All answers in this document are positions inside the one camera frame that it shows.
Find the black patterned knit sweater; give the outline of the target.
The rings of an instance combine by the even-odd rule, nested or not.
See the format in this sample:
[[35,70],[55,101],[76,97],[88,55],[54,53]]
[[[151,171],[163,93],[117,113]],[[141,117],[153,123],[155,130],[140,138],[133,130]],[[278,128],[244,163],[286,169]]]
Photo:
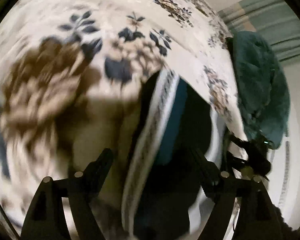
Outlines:
[[129,153],[122,225],[132,239],[179,239],[213,203],[199,182],[197,154],[221,164],[221,116],[178,74],[162,69],[141,91]]

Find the dark green plush blanket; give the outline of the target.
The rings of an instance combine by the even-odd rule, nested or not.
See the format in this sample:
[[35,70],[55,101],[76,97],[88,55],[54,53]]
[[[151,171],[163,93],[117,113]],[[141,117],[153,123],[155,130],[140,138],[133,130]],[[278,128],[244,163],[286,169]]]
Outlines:
[[271,46],[258,33],[239,31],[227,39],[238,91],[238,107],[248,140],[280,147],[290,113],[284,71]]

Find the striped grey curtain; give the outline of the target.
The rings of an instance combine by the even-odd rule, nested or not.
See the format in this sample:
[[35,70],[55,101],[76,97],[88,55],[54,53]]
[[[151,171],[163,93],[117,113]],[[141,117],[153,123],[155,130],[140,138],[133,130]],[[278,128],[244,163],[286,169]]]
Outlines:
[[279,61],[300,58],[300,20],[284,0],[242,0],[218,14],[232,33],[262,35]]

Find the cream floral fleece blanket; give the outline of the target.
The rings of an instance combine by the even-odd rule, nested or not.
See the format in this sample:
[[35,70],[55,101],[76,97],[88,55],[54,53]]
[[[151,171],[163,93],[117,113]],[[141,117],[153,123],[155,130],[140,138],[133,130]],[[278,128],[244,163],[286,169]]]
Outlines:
[[117,177],[159,70],[185,78],[245,138],[229,36],[206,0],[20,0],[0,24],[0,204],[15,230],[41,178],[64,178],[106,147],[119,161],[101,197],[132,229],[146,181],[123,190]]

